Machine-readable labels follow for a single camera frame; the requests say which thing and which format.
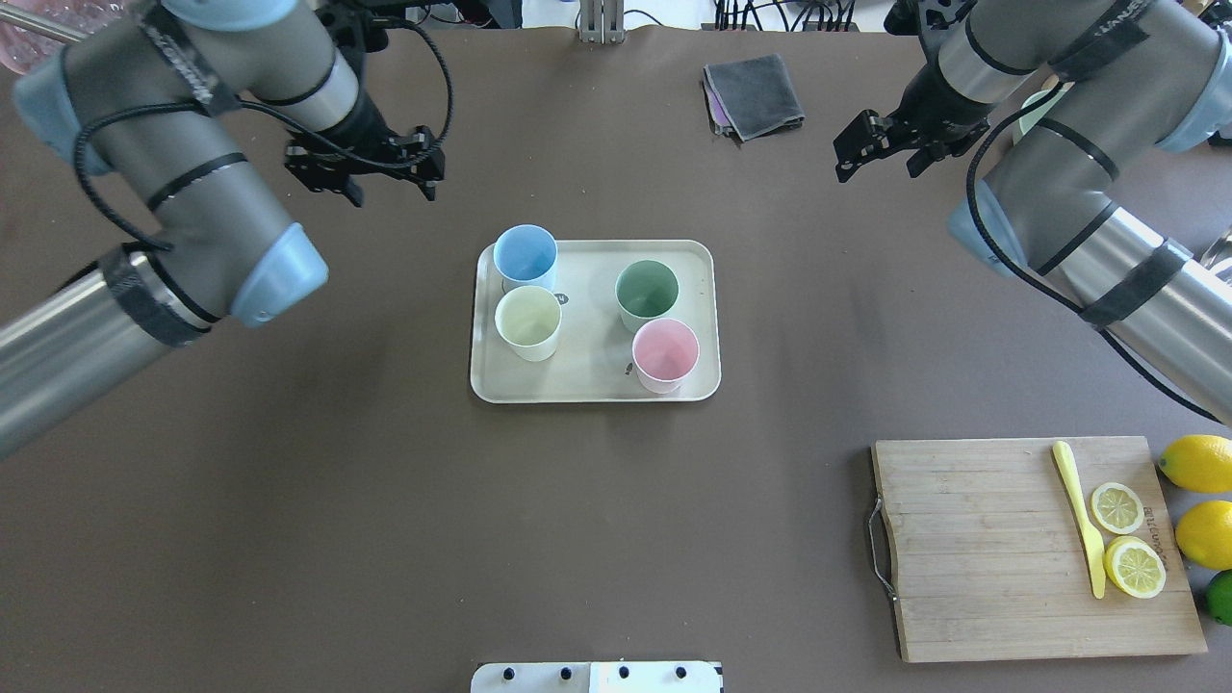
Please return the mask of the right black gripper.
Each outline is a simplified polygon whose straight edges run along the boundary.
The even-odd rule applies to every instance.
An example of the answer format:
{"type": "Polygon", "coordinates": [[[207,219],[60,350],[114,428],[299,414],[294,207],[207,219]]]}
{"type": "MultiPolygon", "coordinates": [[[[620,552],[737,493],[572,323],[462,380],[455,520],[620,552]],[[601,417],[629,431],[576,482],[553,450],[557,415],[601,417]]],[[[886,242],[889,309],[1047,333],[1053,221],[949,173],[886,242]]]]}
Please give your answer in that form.
{"type": "Polygon", "coordinates": [[[888,152],[915,150],[907,160],[910,179],[971,148],[988,128],[991,106],[978,105],[942,79],[940,49],[971,12],[973,1],[896,1],[885,17],[885,31],[915,36],[925,64],[907,84],[899,106],[885,120],[860,111],[833,141],[837,181],[848,182],[860,166],[880,162],[888,152]]]}

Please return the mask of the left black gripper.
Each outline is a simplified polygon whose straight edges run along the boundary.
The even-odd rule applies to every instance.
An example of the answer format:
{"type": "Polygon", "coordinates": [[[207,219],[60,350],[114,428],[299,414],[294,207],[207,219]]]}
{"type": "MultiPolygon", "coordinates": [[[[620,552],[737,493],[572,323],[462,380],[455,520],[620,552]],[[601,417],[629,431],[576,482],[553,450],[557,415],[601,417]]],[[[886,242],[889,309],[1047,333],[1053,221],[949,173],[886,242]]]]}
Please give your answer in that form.
{"type": "MultiPolygon", "coordinates": [[[[363,78],[367,55],[389,44],[392,28],[418,35],[444,76],[448,76],[448,63],[431,36],[400,10],[378,10],[361,1],[322,1],[314,14],[357,79],[363,78]]],[[[444,141],[448,128],[434,133],[426,125],[419,125],[405,134],[395,133],[363,88],[342,120],[318,133],[308,132],[307,115],[288,113],[286,118],[291,137],[283,166],[310,192],[339,194],[361,208],[363,192],[355,176],[382,174],[416,184],[428,201],[437,199],[437,185],[446,171],[444,141]]]]}

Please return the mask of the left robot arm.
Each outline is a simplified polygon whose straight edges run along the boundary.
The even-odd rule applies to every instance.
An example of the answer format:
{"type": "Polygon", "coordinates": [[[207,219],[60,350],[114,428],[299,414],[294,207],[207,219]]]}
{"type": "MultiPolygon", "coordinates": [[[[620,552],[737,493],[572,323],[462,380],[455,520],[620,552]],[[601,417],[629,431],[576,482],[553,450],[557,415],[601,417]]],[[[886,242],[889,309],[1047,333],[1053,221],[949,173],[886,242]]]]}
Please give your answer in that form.
{"type": "Polygon", "coordinates": [[[382,174],[432,200],[445,133],[399,134],[363,88],[395,1],[140,1],[14,85],[26,126],[128,237],[2,328],[2,453],[18,451],[217,321],[260,327],[326,282],[326,263],[221,126],[290,131],[283,164],[361,206],[382,174]]]}

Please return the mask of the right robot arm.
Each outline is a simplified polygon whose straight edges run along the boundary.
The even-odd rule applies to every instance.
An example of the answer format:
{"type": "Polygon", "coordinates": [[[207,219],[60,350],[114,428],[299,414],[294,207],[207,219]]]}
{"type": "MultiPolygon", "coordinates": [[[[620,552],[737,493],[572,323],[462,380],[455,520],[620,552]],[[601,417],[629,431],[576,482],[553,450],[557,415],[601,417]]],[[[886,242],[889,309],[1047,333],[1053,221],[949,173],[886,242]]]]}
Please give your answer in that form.
{"type": "Polygon", "coordinates": [[[955,240],[1056,298],[1186,408],[1230,422],[1230,285],[1109,197],[1152,148],[1186,152],[1230,125],[1230,27],[1179,1],[899,1],[926,63],[888,115],[834,141],[837,179],[898,152],[910,176],[986,154],[991,113],[1032,74],[1060,88],[983,178],[966,176],[955,240]]]}

